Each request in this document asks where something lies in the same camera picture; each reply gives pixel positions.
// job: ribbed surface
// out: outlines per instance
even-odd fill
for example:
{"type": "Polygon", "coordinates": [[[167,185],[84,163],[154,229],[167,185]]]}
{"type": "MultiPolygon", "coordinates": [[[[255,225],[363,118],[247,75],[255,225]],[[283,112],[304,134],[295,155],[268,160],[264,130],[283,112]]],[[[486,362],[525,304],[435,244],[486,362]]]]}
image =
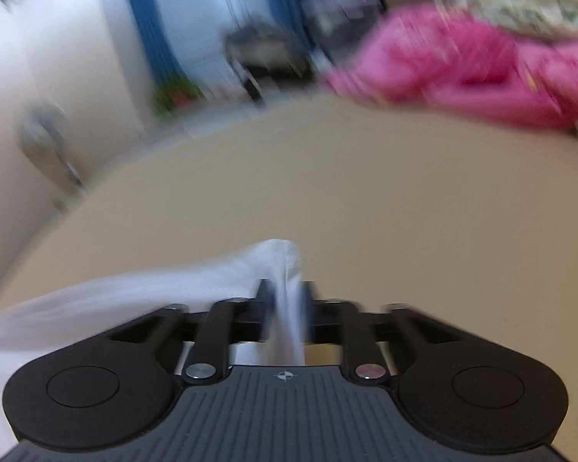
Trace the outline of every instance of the ribbed surface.
{"type": "Polygon", "coordinates": [[[188,388],[159,426],[130,443],[58,454],[23,442],[3,462],[495,460],[562,462],[545,447],[498,457],[443,447],[413,429],[382,388],[351,384],[338,367],[234,367],[220,384],[188,388]]]}

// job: beige bed surface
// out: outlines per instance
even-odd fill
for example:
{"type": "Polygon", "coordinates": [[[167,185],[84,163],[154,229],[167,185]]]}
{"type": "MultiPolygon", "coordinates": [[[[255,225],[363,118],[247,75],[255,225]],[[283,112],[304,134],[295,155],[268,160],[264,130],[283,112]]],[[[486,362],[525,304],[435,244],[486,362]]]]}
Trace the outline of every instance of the beige bed surface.
{"type": "Polygon", "coordinates": [[[324,298],[407,302],[561,375],[578,462],[578,141],[322,96],[125,165],[26,254],[0,309],[291,239],[324,298]]]}

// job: crosshair symbol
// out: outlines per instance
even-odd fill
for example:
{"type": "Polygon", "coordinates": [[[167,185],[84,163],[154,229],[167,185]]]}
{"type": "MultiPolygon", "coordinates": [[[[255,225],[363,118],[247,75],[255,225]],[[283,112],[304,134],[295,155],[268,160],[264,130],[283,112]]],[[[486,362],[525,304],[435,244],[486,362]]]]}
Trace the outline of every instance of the crosshair symbol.
{"type": "Polygon", "coordinates": [[[296,375],[294,373],[288,372],[287,370],[283,370],[281,373],[277,373],[275,377],[277,379],[281,379],[283,382],[287,382],[288,380],[296,377],[296,375]]]}

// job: green plant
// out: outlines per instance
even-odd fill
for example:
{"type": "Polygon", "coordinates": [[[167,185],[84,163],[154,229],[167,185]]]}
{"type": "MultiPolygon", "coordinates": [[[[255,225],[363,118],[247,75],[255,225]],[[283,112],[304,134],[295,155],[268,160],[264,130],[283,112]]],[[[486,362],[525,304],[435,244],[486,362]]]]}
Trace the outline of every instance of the green plant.
{"type": "Polygon", "coordinates": [[[174,76],[158,85],[154,94],[156,113],[160,116],[171,113],[176,107],[201,97],[202,90],[185,74],[174,76]]]}

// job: pink bedding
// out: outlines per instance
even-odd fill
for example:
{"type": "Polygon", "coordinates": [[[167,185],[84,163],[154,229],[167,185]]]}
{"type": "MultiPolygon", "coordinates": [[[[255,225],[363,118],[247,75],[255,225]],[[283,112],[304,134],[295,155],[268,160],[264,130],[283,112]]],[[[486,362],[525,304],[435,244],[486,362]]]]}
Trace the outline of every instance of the pink bedding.
{"type": "Polygon", "coordinates": [[[420,100],[518,126],[565,130],[578,120],[578,44],[516,40],[433,5],[386,17],[325,81],[359,101],[420,100]]]}

